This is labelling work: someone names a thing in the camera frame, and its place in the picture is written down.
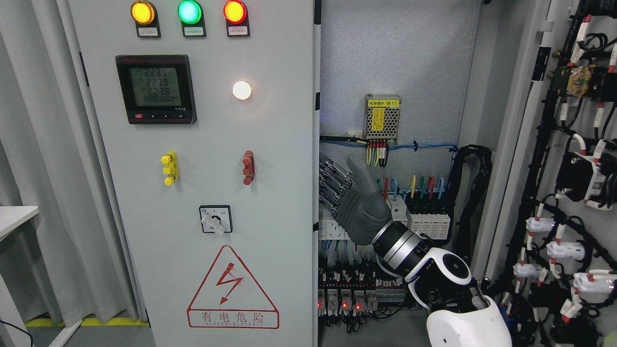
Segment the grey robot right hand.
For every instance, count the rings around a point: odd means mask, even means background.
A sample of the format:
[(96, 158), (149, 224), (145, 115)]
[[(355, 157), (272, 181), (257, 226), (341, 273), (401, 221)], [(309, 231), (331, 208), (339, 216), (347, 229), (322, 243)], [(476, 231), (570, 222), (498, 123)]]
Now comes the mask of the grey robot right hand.
[(319, 154), (318, 200), (359, 245), (369, 245), (377, 233), (392, 220), (372, 170), (365, 162), (347, 158), (350, 172)]

